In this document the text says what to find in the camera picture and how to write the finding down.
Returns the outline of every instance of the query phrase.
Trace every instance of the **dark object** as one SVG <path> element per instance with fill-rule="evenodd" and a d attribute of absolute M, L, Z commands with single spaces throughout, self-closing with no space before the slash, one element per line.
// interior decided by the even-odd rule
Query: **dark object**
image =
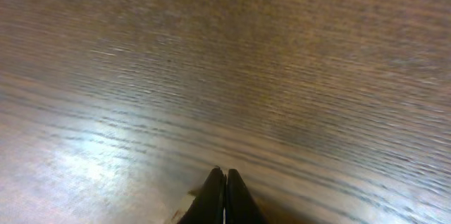
<path fill-rule="evenodd" d="M 221 224 L 223 214 L 227 224 L 267 224 L 238 170 L 229 170 L 227 179 L 217 167 L 179 224 Z"/>

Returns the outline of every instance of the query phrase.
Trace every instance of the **wood grain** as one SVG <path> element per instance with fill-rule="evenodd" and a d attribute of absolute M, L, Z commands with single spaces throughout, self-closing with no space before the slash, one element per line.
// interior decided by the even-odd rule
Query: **wood grain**
<path fill-rule="evenodd" d="M 0 223 L 450 223 L 450 2 L 0 0 Z"/>

